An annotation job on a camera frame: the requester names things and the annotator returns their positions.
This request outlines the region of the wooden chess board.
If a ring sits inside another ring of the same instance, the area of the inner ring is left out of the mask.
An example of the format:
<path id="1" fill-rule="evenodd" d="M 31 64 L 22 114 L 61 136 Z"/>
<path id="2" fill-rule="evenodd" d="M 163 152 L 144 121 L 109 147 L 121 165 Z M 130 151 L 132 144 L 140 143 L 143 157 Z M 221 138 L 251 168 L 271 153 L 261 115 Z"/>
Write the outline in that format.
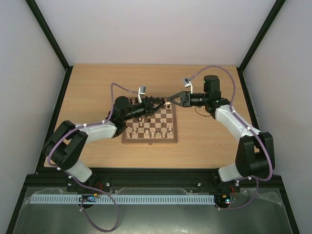
<path id="1" fill-rule="evenodd" d="M 122 134 L 124 144 L 169 144 L 178 142 L 176 106 L 166 102 L 161 109 L 150 117 L 126 121 Z"/>

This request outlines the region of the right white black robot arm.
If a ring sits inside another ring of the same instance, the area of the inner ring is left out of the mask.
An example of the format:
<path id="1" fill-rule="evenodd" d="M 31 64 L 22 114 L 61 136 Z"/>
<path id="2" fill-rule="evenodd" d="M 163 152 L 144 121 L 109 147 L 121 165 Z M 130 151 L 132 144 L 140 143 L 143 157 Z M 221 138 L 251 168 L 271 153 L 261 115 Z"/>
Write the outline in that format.
<path id="1" fill-rule="evenodd" d="M 168 101 L 181 107 L 203 106 L 206 112 L 222 123 L 238 141 L 235 162 L 218 169 L 218 176 L 213 178 L 213 187 L 223 191 L 231 180 L 270 180 L 274 168 L 272 135 L 251 126 L 235 110 L 232 102 L 221 96 L 218 76 L 205 76 L 203 85 L 202 93 L 181 91 L 170 96 Z"/>

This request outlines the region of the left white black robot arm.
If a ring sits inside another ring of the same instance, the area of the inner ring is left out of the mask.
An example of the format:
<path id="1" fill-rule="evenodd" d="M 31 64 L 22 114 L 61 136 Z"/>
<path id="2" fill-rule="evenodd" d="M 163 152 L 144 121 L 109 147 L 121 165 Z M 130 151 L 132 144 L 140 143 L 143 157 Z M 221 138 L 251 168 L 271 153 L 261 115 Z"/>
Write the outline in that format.
<path id="1" fill-rule="evenodd" d="M 55 130 L 43 146 L 42 152 L 54 166 L 85 183 L 92 171 L 80 159 L 85 144 L 103 138 L 114 138 L 126 129 L 126 121 L 150 117 L 164 106 L 163 98 L 145 97 L 131 103 L 125 96 L 116 98 L 108 117 L 91 124 L 75 125 L 66 120 Z"/>

